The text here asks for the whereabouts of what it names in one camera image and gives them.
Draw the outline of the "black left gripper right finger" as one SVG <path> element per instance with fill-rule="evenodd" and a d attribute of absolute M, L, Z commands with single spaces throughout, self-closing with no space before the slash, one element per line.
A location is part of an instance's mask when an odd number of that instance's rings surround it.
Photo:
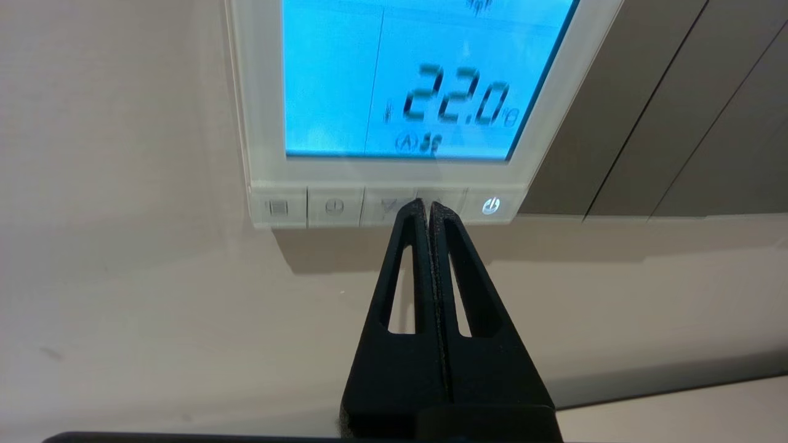
<path fill-rule="evenodd" d="M 456 404 L 554 403 L 459 214 L 430 208 L 444 375 Z"/>

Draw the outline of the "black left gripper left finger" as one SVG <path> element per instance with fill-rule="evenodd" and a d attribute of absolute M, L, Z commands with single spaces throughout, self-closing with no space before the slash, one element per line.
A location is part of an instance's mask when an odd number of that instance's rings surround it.
<path fill-rule="evenodd" d="M 413 264 L 412 334 L 389 330 L 401 261 Z M 421 199 L 396 215 L 382 269 L 340 402 L 343 437 L 414 440 L 417 416 L 448 398 L 432 275 L 430 238 Z"/>

